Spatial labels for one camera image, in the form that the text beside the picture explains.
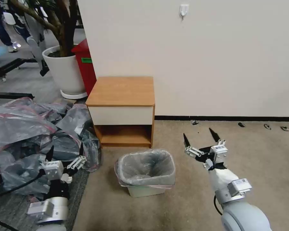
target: black baseboard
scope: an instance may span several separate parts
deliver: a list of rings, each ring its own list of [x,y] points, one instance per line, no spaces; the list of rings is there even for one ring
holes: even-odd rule
[[[289,117],[274,116],[184,116],[156,115],[155,120],[207,120],[207,121],[278,121],[289,122]]]

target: white drawer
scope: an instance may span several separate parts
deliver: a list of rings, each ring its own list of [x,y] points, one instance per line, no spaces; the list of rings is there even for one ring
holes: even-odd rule
[[[153,107],[88,107],[94,125],[152,124]]]

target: wooden cabinet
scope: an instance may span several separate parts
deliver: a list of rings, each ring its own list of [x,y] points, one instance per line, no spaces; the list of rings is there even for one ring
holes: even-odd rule
[[[86,105],[102,147],[152,147],[153,77],[99,77]]]

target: white wall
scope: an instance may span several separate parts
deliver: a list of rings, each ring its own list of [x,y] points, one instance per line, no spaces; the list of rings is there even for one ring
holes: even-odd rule
[[[96,75],[154,76],[156,115],[289,116],[289,0],[78,3]]]

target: trash can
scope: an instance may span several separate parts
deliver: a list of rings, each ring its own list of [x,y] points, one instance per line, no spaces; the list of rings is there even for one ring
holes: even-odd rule
[[[161,149],[126,154],[116,162],[115,172],[132,197],[161,194],[175,184],[173,158]]]
[[[93,63],[87,43],[87,39],[79,43],[72,49],[76,55],[76,60],[79,66],[81,76],[83,78],[84,87],[88,95],[90,95],[94,84],[96,83],[96,76],[93,68]]]

